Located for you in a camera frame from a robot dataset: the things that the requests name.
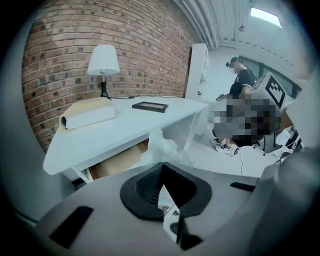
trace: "thick book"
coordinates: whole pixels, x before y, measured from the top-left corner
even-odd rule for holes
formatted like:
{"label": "thick book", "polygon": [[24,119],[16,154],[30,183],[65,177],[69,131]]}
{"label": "thick book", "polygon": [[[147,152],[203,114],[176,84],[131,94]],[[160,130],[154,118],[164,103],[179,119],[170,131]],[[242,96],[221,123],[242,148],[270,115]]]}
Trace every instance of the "thick book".
{"label": "thick book", "polygon": [[114,103],[104,97],[72,104],[59,118],[62,129],[72,131],[81,127],[116,118]]}

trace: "white plastic bag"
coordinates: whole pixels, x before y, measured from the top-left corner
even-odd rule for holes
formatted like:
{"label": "white plastic bag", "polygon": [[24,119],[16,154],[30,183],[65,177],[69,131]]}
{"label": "white plastic bag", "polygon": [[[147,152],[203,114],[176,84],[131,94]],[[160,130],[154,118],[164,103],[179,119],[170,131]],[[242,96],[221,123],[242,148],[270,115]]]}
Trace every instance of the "white plastic bag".
{"label": "white plastic bag", "polygon": [[177,144],[172,139],[165,139],[160,128],[154,129],[149,134],[148,150],[140,157],[141,164],[159,162],[178,163],[193,167],[195,161],[191,155],[182,150],[177,153]]}

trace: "person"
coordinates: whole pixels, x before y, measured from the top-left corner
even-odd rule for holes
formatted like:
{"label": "person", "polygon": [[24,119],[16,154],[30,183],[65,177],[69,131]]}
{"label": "person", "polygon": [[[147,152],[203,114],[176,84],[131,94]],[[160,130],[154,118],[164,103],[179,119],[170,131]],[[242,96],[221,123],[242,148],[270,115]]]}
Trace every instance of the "person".
{"label": "person", "polygon": [[[256,81],[255,74],[244,65],[238,57],[233,57],[226,66],[234,69],[237,74],[233,85],[230,88],[229,95],[237,98],[239,94],[247,94]],[[220,95],[217,100],[223,99],[224,95]],[[228,154],[234,142],[230,138],[212,138],[210,142],[215,146],[215,150],[219,153]]]}

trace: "desk top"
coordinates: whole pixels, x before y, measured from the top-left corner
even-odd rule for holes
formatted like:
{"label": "desk top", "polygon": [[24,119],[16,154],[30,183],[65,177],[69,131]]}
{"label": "desk top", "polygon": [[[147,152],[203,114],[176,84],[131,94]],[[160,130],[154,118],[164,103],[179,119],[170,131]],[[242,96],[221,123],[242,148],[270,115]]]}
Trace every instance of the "desk top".
{"label": "desk top", "polygon": [[[128,143],[154,128],[165,128],[200,112],[207,105],[184,98],[136,97],[113,99],[115,119],[64,132],[58,129],[46,153],[43,169],[54,175],[102,153]],[[165,113],[132,108],[133,104],[153,102],[169,105]]]}

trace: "black and white shoe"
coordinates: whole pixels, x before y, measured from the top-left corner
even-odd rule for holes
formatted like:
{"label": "black and white shoe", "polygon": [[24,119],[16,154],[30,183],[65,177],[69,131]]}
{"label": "black and white shoe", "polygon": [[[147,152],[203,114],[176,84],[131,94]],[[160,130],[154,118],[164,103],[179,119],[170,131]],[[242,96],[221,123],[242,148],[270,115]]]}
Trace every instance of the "black and white shoe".
{"label": "black and white shoe", "polygon": [[222,145],[222,143],[219,141],[218,138],[212,138],[210,139],[210,142],[215,145],[216,147],[220,147]]}
{"label": "black and white shoe", "polygon": [[218,151],[219,153],[225,153],[229,154],[231,147],[227,146],[226,144],[223,144],[221,146],[216,146],[215,150]]}

